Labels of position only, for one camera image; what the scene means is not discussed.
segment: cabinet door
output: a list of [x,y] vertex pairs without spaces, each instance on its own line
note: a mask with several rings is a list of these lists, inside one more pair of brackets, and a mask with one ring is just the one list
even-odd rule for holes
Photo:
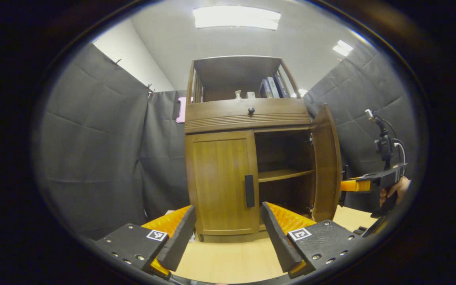
[[341,162],[339,140],[330,108],[326,104],[311,125],[315,154],[313,219],[331,220],[340,196]]
[[[197,232],[210,235],[257,232],[255,134],[240,131],[187,135],[185,147],[190,201],[197,206]],[[247,175],[252,175],[252,183],[246,187],[246,179],[249,182],[251,178]]]

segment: ceiling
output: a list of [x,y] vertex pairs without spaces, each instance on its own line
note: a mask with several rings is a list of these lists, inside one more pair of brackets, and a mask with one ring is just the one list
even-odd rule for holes
[[[193,9],[243,5],[281,13],[276,31],[251,27],[196,29]],[[282,57],[301,89],[309,90],[342,56],[339,40],[359,40],[331,15],[298,0],[164,0],[131,18],[134,27],[175,90],[185,90],[191,61],[214,56]]]

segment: drawer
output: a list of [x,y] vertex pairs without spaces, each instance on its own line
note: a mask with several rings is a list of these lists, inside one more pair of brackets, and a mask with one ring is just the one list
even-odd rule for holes
[[186,105],[184,131],[311,124],[302,99],[233,99]]

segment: human hand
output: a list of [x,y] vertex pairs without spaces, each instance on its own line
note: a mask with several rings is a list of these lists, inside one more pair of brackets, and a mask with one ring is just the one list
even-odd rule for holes
[[402,202],[402,199],[404,199],[404,195],[406,194],[406,190],[409,188],[410,183],[411,180],[403,176],[396,184],[394,184],[394,186],[389,189],[389,192],[386,190],[386,188],[383,188],[381,190],[380,206],[383,206],[386,199],[391,197],[395,192],[397,193],[397,201],[395,204],[400,204],[400,202]]

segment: wooden floor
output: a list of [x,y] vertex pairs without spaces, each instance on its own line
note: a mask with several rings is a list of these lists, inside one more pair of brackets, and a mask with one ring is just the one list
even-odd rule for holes
[[[375,218],[337,206],[333,219],[349,231],[370,227]],[[285,275],[266,232],[242,236],[205,236],[204,242],[190,242],[176,276],[212,283],[246,283]]]

